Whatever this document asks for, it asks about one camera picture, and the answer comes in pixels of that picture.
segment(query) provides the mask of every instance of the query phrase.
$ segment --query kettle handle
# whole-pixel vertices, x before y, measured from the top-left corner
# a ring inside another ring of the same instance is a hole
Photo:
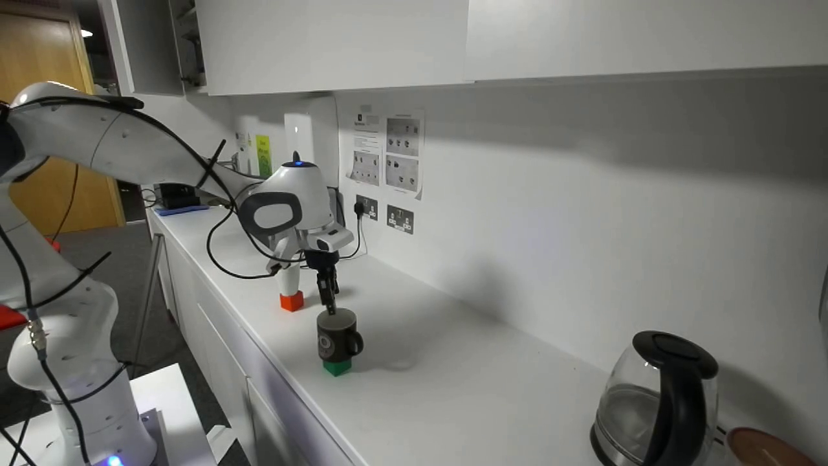
[[[645,466],[690,466],[706,434],[702,373],[680,359],[659,366],[663,397]]]

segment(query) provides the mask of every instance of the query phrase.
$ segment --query white wall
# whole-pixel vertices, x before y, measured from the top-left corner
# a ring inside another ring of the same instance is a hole
[[[304,152],[306,161],[322,164],[329,186],[340,184],[340,144],[336,144],[336,98],[331,93],[317,95],[239,95],[231,101],[231,119],[235,130],[239,146],[252,171],[260,174],[253,136],[266,135],[271,144],[271,164],[288,162],[292,157],[292,136],[284,135],[284,113],[310,113],[317,152]]]
[[[427,115],[421,198],[346,179],[362,102]],[[721,361],[728,427],[828,462],[826,76],[340,93],[340,123],[344,201],[416,211],[364,221],[373,256],[604,370],[640,328],[684,334]]]

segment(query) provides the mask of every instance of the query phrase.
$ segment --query black cable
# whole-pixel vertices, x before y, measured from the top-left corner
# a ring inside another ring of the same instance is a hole
[[[16,448],[16,453],[24,456],[24,461],[35,462],[32,456],[24,449],[24,445],[16,443],[3,427],[0,427],[0,434]]]
[[[265,249],[257,243],[257,237],[253,237],[244,224],[242,224],[242,229],[244,229],[244,234],[252,241],[252,246],[253,246],[261,256],[278,260],[278,256],[271,256],[269,251],[265,251]]]
[[[207,233],[207,256],[209,256],[209,260],[213,260],[221,271],[226,271],[226,273],[231,273],[231,276],[235,276],[235,278],[266,278],[266,276],[274,276],[279,269],[274,269],[274,271],[269,271],[269,273],[239,273],[239,271],[232,271],[232,269],[226,269],[226,265],[214,258],[214,254],[213,254],[213,234],[214,234],[214,229],[217,229],[221,224],[226,224],[226,221],[231,220],[231,215],[232,215],[232,210],[229,210],[229,215],[226,215],[222,220],[217,220],[217,221],[209,228],[209,233]]]
[[[361,249],[362,249],[362,215],[357,216],[357,249],[353,254],[342,256],[342,258],[344,260],[354,258],[361,254]]]
[[[222,142],[214,146],[213,157],[207,161],[209,171],[203,174],[203,179],[198,181],[198,189],[203,189],[204,181],[207,181],[207,176],[214,171],[217,154],[222,154],[226,142],[229,142],[229,139],[222,139]]]
[[[57,234],[63,233],[63,228],[67,224],[67,220],[69,220],[69,215],[73,215],[75,194],[77,194],[77,174],[81,174],[81,168],[77,168],[77,162],[75,162],[73,189],[69,189],[69,203],[67,203],[67,210],[63,211],[63,216],[60,216],[60,221],[57,221],[57,228],[55,228],[55,233],[51,233],[49,243],[55,243],[55,241],[57,241]]]
[[[49,359],[46,359],[46,351],[37,348],[37,359],[42,361],[42,370],[46,373],[49,383],[55,386],[60,401],[67,407],[73,422],[75,422],[75,429],[77,429],[77,443],[81,443],[81,457],[84,462],[89,462],[89,449],[85,449],[85,434],[84,434],[84,422],[75,412],[75,407],[69,403],[67,394],[63,391],[63,386],[57,383],[51,366],[49,366]]]
[[[75,286],[77,286],[91,271],[97,271],[110,256],[112,256],[112,251],[107,251],[103,256],[99,256],[99,260],[93,260],[91,265],[81,269],[81,273],[77,273],[73,282],[67,282],[64,286],[60,286],[55,294],[35,303],[35,307],[45,307],[45,304],[60,299],[63,294],[67,294],[69,289],[75,289]]]
[[[35,307],[35,296],[32,296],[32,276],[28,276],[27,260],[24,260],[22,251],[11,243],[11,237],[6,234],[3,228],[0,228],[0,237],[9,246],[11,256],[16,258],[16,264],[22,269],[24,293],[27,293],[27,315],[28,315],[28,320],[38,320],[37,307]],[[73,409],[73,403],[67,401],[67,394],[60,388],[60,383],[57,383],[57,377],[55,377],[55,373],[49,366],[46,351],[42,347],[35,347],[35,351],[37,351],[37,359],[42,361],[42,370],[46,373],[49,383],[55,386],[57,396],[63,397],[63,403],[67,407],[67,412],[69,412],[69,417],[75,422],[81,456],[84,456],[84,462],[89,462],[89,449],[85,449],[81,417]]]
[[[6,243],[6,249],[11,251],[11,256],[16,258],[18,264],[18,271],[22,271],[22,278],[24,278],[24,294],[27,294],[27,315],[28,320],[37,320],[37,307],[32,304],[32,278],[28,278],[28,269],[27,269],[27,260],[22,256],[22,251],[11,243],[11,237],[6,234],[6,229],[0,228],[0,241]]]
[[[85,396],[69,397],[69,403],[81,403],[97,394],[102,394],[107,386],[112,386],[122,373],[128,370],[128,365],[120,365],[99,388],[89,391]]]
[[[22,427],[22,434],[18,434],[22,449],[24,449],[27,431],[28,431],[28,417],[24,419],[24,427]]]

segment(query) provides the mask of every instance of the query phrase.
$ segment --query cabinet door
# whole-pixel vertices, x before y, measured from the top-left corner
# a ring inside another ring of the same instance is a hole
[[[187,338],[190,351],[199,361],[204,379],[209,383],[217,403],[222,407],[239,445],[245,456],[253,453],[253,423],[248,417],[245,386],[248,375],[242,361],[229,348],[226,338],[209,320],[204,304],[199,304],[199,269],[187,256],[182,246],[165,241],[168,251],[168,271],[170,271],[170,296],[176,303],[176,322],[182,337]]]
[[[477,79],[828,61],[828,1],[469,0]]]
[[[165,0],[99,0],[122,95],[182,93]]]
[[[199,0],[198,9],[213,95],[465,79],[465,0]]]
[[[269,462],[269,466],[307,462],[304,453],[291,443],[282,419],[269,409],[269,403],[253,386],[248,386],[245,401],[248,401],[248,413],[253,423],[253,453],[248,453],[252,462]]]

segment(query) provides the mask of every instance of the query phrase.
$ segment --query wooden surface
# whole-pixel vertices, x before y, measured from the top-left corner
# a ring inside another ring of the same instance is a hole
[[[0,101],[13,101],[22,88],[38,79],[63,79],[91,89],[81,26],[73,16],[51,8],[0,1],[0,70]],[[11,196],[45,234],[51,234],[69,206],[73,179],[73,162],[49,161],[11,186]],[[81,168],[64,229],[120,224],[125,224],[125,211],[116,184]]]

